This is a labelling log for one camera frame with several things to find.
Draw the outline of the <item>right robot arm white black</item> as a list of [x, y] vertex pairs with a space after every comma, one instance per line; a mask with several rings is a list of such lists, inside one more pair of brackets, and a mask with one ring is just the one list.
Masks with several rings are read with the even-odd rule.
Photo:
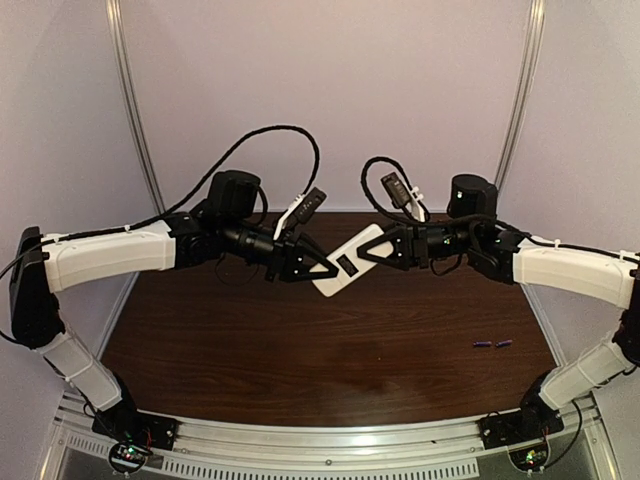
[[454, 257], [493, 281], [552, 287], [621, 309], [615, 331], [573, 362], [540, 375], [516, 413], [482, 422], [486, 447], [561, 430], [561, 408], [639, 366], [638, 255], [536, 238], [498, 220], [496, 203], [493, 184], [459, 174], [451, 182], [448, 220], [396, 222], [357, 248], [363, 260], [404, 271]]

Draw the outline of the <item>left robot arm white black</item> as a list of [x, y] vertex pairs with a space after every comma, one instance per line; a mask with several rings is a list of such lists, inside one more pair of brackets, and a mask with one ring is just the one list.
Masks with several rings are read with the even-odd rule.
[[268, 281], [333, 279], [338, 269], [307, 235], [249, 222], [261, 194], [257, 176], [228, 170], [214, 175], [207, 197], [144, 227], [110, 233], [52, 234], [36, 227], [20, 239], [9, 284], [15, 343], [37, 351], [100, 412], [122, 408], [123, 386], [64, 323], [56, 293], [122, 274], [199, 266], [235, 255], [262, 265]]

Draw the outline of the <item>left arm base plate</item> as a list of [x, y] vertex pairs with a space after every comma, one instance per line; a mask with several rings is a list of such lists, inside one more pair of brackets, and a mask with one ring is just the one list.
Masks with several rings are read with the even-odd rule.
[[142, 413], [126, 406], [115, 406], [95, 414], [91, 430], [121, 442], [150, 449], [171, 451], [178, 421], [172, 417]]

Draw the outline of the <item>white remote control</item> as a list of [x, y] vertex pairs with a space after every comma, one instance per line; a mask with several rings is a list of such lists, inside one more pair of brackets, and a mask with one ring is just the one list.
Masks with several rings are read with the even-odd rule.
[[376, 266], [376, 263], [360, 258], [357, 249], [383, 234], [383, 229], [370, 224], [358, 234], [328, 255], [327, 259], [338, 268], [333, 278], [313, 280], [314, 287], [325, 297], [332, 297]]

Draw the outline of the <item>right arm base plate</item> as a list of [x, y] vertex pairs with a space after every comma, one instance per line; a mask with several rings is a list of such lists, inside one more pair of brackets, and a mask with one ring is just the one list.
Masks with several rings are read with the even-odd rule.
[[492, 412], [477, 421], [486, 450], [510, 446], [561, 432], [564, 423], [553, 410], [525, 407], [512, 412]]

